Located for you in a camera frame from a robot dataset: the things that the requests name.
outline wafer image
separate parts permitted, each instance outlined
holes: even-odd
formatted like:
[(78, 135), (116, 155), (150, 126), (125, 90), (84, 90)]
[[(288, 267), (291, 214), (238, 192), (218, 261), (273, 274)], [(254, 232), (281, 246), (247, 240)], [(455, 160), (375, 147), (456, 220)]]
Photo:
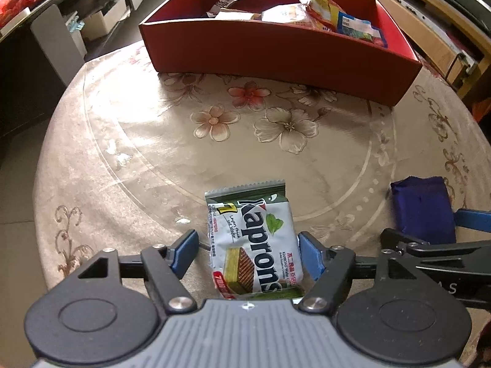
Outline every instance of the wafer image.
[(254, 263), (244, 248), (227, 250), (223, 277), (228, 287), (236, 294), (252, 293)]

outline blue fabric bag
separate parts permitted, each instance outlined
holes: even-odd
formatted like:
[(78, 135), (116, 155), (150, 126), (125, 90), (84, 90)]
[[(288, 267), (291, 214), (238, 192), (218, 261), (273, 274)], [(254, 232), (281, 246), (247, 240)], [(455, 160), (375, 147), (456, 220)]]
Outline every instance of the blue fabric bag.
[(455, 243), (455, 223), (442, 177), (408, 177), (390, 185), (397, 230), (433, 245)]

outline red label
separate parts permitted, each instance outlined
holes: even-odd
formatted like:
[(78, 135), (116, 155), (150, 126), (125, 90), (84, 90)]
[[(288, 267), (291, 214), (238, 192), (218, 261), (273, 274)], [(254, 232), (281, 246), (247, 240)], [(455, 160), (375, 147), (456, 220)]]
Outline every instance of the red label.
[(293, 255), (291, 253), (288, 256), (288, 268), (290, 270), (290, 284), (292, 286), (296, 285), (296, 274), (295, 274), (295, 264), (293, 263)]
[(225, 299), (235, 299), (234, 295), (232, 295), (232, 292), (228, 288), (227, 282), (225, 281), (221, 272), (213, 272), (213, 279), (215, 280), (215, 285)]

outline blue snack package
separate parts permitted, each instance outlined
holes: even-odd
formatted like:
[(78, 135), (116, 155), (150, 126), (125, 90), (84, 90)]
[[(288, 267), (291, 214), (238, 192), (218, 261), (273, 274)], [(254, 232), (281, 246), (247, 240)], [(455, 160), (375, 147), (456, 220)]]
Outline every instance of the blue snack package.
[(363, 21), (348, 15), (347, 13), (339, 12), (337, 33), (345, 36), (354, 37), (355, 39), (368, 41), (380, 47), (387, 48), (382, 30), (373, 26), (370, 21)]
[(455, 223), (442, 177), (408, 177), (390, 185), (397, 230), (433, 245), (455, 243)]

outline gray gripper base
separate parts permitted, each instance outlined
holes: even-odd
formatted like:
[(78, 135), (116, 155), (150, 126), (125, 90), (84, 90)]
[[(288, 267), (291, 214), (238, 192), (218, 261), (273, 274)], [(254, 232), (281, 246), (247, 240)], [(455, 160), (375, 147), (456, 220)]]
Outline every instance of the gray gripper base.
[[(296, 311), (290, 300), (208, 300), (198, 312), (173, 316), (146, 349), (114, 368), (380, 368), (361, 355), (324, 316)], [(50, 368), (39, 361), (35, 368)], [(438, 368), (461, 368), (456, 361)]]

